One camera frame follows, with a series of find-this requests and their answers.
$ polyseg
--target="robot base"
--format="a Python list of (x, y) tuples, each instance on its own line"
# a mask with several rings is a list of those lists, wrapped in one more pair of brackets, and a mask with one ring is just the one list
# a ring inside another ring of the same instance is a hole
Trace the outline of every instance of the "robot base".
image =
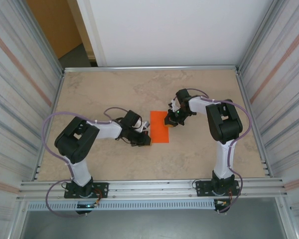
[(228, 190), (223, 194), (217, 194), (212, 186), (212, 182), (209, 181), (196, 181), (196, 193), (198, 197), (211, 197), (211, 196), (225, 196), (229, 197), (229, 191), (232, 192), (232, 196), (237, 196), (239, 192), (239, 184), (238, 181), (234, 181), (233, 185), (228, 187)]
[(94, 189), (98, 189), (101, 191), (102, 198), (107, 198), (109, 191), (109, 183), (93, 182), (92, 192), (87, 197), (80, 196), (78, 185), (76, 183), (67, 183), (65, 187), (64, 198), (99, 198)]

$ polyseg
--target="vent grille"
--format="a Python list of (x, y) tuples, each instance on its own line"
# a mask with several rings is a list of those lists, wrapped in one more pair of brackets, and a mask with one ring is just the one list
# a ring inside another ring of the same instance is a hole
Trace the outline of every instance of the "vent grille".
[[(92, 202), (80, 202), (80, 205)], [(49, 206), (55, 211), (84, 211), (86, 208), (77, 208), (78, 202), (51, 202)], [(100, 201), (96, 208), (91, 210), (160, 210), (160, 209), (215, 209), (213, 199), (195, 200), (130, 200), (130, 201)], [(28, 211), (47, 211), (45, 202), (31, 202)]]

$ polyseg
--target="aluminum rail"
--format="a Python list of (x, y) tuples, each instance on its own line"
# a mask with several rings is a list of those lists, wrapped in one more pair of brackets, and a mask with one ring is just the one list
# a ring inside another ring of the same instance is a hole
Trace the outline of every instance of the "aluminum rail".
[(64, 72), (97, 71), (168, 71), (168, 70), (236, 70), (235, 65), (196, 65), (196, 66), (111, 66), (65, 68)]
[[(143, 180), (107, 181), (108, 198), (103, 200), (157, 200), (197, 199), (193, 180)], [(23, 182), (17, 201), (44, 201), (48, 188), (54, 182)], [(64, 199), (64, 189), (56, 185), (49, 194), (49, 201), (90, 201), (91, 199)], [(286, 197), (281, 178), (245, 178), (241, 198)]]

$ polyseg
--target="doorway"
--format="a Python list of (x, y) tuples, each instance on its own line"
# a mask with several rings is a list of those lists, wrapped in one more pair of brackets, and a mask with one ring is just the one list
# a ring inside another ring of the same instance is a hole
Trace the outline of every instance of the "doorway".
[(62, 68), (97, 66), (75, 0), (26, 0)]

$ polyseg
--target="black mounting plate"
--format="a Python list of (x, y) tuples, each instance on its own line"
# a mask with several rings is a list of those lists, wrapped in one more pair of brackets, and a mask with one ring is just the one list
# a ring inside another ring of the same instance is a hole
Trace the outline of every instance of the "black mounting plate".
[(196, 193), (198, 197), (210, 197), (210, 196), (229, 196), (229, 189), (231, 189), (233, 196), (237, 196), (239, 192), (238, 181), (234, 181), (234, 185), (231, 186), (227, 192), (222, 195), (218, 195), (213, 191), (211, 181), (196, 181)]
[[(93, 188), (97, 188), (101, 191), (102, 198), (107, 198), (108, 197), (109, 183), (93, 182)], [(75, 194), (73, 183), (71, 182), (71, 183), (66, 183), (64, 198), (82, 198), (82, 197)], [(93, 191), (92, 195), (89, 198), (98, 198), (98, 195), (96, 195), (96, 193)]]

